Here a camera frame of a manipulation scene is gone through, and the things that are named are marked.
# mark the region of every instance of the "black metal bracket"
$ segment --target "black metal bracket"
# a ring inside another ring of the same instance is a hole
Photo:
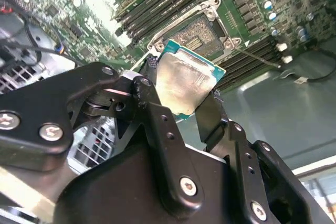
[[[332,223],[279,155],[265,142],[253,145],[245,131],[230,121],[222,102],[210,93],[196,110],[206,151],[230,166],[233,204],[242,223]]]
[[[83,111],[117,117],[119,152],[140,142],[133,137],[143,127],[163,205],[177,218],[190,217],[200,209],[204,193],[170,109],[161,106],[154,84],[142,76],[132,81],[120,78],[117,85],[120,86],[117,90],[89,97]],[[122,109],[116,112],[117,104],[121,103]],[[187,185],[196,188],[192,195],[182,190],[184,178],[194,183]]]
[[[0,130],[0,164],[41,171],[61,166],[85,98],[118,78],[115,70],[96,62],[0,96],[0,112],[19,118],[14,129]],[[47,141],[39,135],[47,124],[62,130],[60,139]]]

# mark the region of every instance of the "silver screw head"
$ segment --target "silver screw head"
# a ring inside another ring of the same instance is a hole
[[[57,141],[63,136],[63,130],[55,124],[46,124],[40,128],[40,136],[47,141]]]
[[[113,75],[113,70],[111,68],[109,68],[109,67],[103,67],[101,69],[101,71],[103,71],[103,73],[105,73],[105,74],[108,74],[109,76]]]
[[[267,219],[265,210],[262,208],[262,206],[258,202],[252,201],[251,208],[259,220],[265,221]]]
[[[163,43],[158,44],[158,49],[162,51],[164,49],[164,44]]]
[[[270,148],[267,144],[263,143],[262,146],[263,146],[263,148],[264,148],[265,150],[267,150],[268,152],[271,151],[271,148]]]
[[[213,13],[212,13],[211,11],[209,11],[209,12],[206,13],[206,16],[207,16],[208,18],[212,18],[212,15],[213,15]]]
[[[0,130],[12,130],[18,127],[20,118],[12,113],[0,113]]]
[[[306,20],[307,20],[307,21],[312,21],[314,18],[315,18],[314,13],[309,13],[309,14],[306,16]]]
[[[232,49],[233,45],[232,45],[232,43],[230,41],[226,41],[226,42],[224,42],[224,47],[226,49]]]
[[[188,196],[194,196],[197,192],[195,183],[187,177],[181,178],[180,185],[182,191],[184,191],[184,193],[187,194]]]

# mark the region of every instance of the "green circuit board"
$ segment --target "green circuit board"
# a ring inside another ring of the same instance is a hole
[[[143,1],[22,0],[22,5],[59,30],[72,57],[83,63],[102,61],[122,71],[130,69],[147,52],[147,45],[158,30],[183,15],[186,10],[207,0],[190,2],[174,18],[164,20],[130,47],[128,44],[131,39],[127,35],[115,34],[120,26],[116,18]],[[271,2],[271,9],[264,8],[267,1]],[[334,20],[324,8],[326,1],[221,0],[217,13],[228,33],[226,36],[241,39],[240,49],[249,48],[270,35],[283,35],[291,54],[295,56],[305,50],[305,43],[309,39],[323,41],[335,35]],[[270,19],[271,13],[276,14],[276,18]],[[197,39],[193,42],[193,45],[198,43]],[[207,59],[220,63],[235,54],[235,50],[225,52],[220,49],[208,55]]]

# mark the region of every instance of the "black cable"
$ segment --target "black cable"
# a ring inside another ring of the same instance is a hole
[[[0,45],[2,46],[7,46],[7,47],[14,47],[14,48],[22,48],[22,49],[27,49],[27,50],[33,50],[33,51],[40,51],[40,52],[48,52],[50,54],[54,54],[54,55],[59,55],[62,56],[68,60],[73,61],[74,63],[76,63],[78,66],[83,66],[83,63],[71,58],[70,56],[66,55],[66,54],[59,54],[58,52],[51,50],[49,48],[44,48],[44,47],[32,47],[32,46],[28,46],[28,45],[21,45],[18,43],[14,43],[14,42],[7,42],[7,41],[2,41],[0,40]]]
[[[316,178],[313,179],[313,181],[315,182],[316,187],[317,187],[318,191],[320,192],[321,196],[325,199],[325,203],[327,205],[327,208],[328,208],[328,210],[330,211],[330,213],[332,215],[333,221],[336,223],[336,216],[335,216],[332,204],[331,204],[329,198],[326,195],[326,192],[323,190],[320,182]]]
[[[28,13],[24,10],[21,10],[19,8],[17,8],[16,6],[14,6],[13,4],[9,3],[8,1],[2,0],[3,3],[9,5],[12,9],[13,9],[13,13],[19,14],[20,18],[25,18],[25,19],[29,19],[29,18],[34,18],[35,20],[37,20],[40,23],[44,23],[46,26],[48,26],[56,35],[58,43],[64,47],[64,44],[62,42],[61,39],[61,35],[59,34],[59,32],[50,24],[48,23],[46,20],[44,20],[42,17],[37,16],[36,14],[32,14],[32,13]]]
[[[13,33],[12,35],[6,37],[6,38],[2,38],[0,39],[0,41],[3,41],[3,40],[10,40],[10,39],[13,39],[14,37],[16,37],[17,35],[19,35],[23,30],[25,29],[25,27],[21,27],[18,31],[16,31],[15,33]]]
[[[33,36],[32,36],[32,32],[30,31],[30,27],[29,27],[28,20],[27,20],[25,17],[21,17],[21,18],[22,18],[22,20],[23,20],[24,28],[25,28],[25,30],[26,30],[26,34],[27,34],[27,36],[28,36],[28,39],[29,39],[30,43],[31,43],[34,47],[38,48],[39,46],[38,46],[38,44],[36,43],[36,40],[33,38]],[[35,62],[34,64],[32,64],[32,65],[29,64],[30,66],[35,66],[35,65],[37,65],[37,64],[42,60],[42,53],[41,53],[41,51],[39,51],[39,50],[35,50],[35,53],[36,53],[36,62]]]
[[[323,77],[311,79],[311,78],[306,78],[306,77],[300,76],[300,75],[298,75],[298,74],[296,74],[296,73],[293,72],[293,73],[289,73],[286,77],[292,77],[295,80],[298,80],[300,78],[305,78],[305,79],[307,79],[307,82],[310,82],[310,83],[324,82],[324,81],[329,80],[336,73],[336,54],[333,53],[333,52],[331,52],[331,51],[322,49],[322,48],[317,48],[316,51],[320,52],[321,54],[323,54],[325,56],[328,56],[329,58],[332,58],[334,60],[335,66],[334,66],[333,70],[329,74],[327,74],[327,75],[325,75]]]

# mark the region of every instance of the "black plastic part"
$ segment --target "black plastic part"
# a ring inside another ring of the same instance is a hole
[[[89,116],[109,116],[131,121],[136,104],[130,93],[132,80],[121,76],[112,88],[89,96],[81,108]]]
[[[214,92],[216,91],[212,91],[195,111],[201,142],[208,148],[216,145],[223,137],[223,127],[228,122],[222,101],[214,96]]]
[[[206,200],[189,219],[177,220],[161,204],[150,149],[145,143],[135,145],[72,181],[59,197],[53,224],[236,223],[228,208],[225,163],[186,149]]]
[[[70,25],[70,31],[72,31],[72,33],[77,37],[80,38],[83,35],[83,32],[80,30],[80,28],[75,25],[75,24],[71,24]]]
[[[154,84],[156,84],[156,76],[158,75],[158,61],[156,56],[149,55],[142,66],[140,67],[139,73],[146,78],[150,79]]]
[[[204,193],[173,114],[170,109],[161,106],[155,87],[148,79],[134,78],[133,88],[140,107],[138,116],[144,125],[153,158],[161,201],[175,217],[188,218],[202,206]],[[182,177],[188,177],[195,183],[196,195],[188,196],[182,191]]]
[[[274,218],[268,206],[258,157],[249,148],[245,131],[233,121],[229,121],[223,131],[223,138],[212,148],[207,147],[207,151],[224,158],[230,165],[229,186],[232,198],[230,207],[233,212],[234,209],[240,209],[235,219],[242,223],[259,223],[260,220],[251,208],[252,202],[257,202],[263,207],[267,216],[263,223],[280,223]]]
[[[259,158],[268,203],[281,223],[333,223],[269,144],[256,141],[252,149]]]
[[[61,166],[73,140],[69,112],[74,123],[84,98],[119,78],[114,70],[112,76],[104,73],[103,67],[92,63],[0,96],[0,112],[20,118],[17,128],[0,130],[0,164],[41,171]],[[60,140],[39,136],[39,129],[47,123],[63,130]]]
[[[119,28],[115,31],[115,35],[119,37],[120,35],[123,34],[123,32],[124,32],[124,29],[123,29],[122,27],[119,27]]]

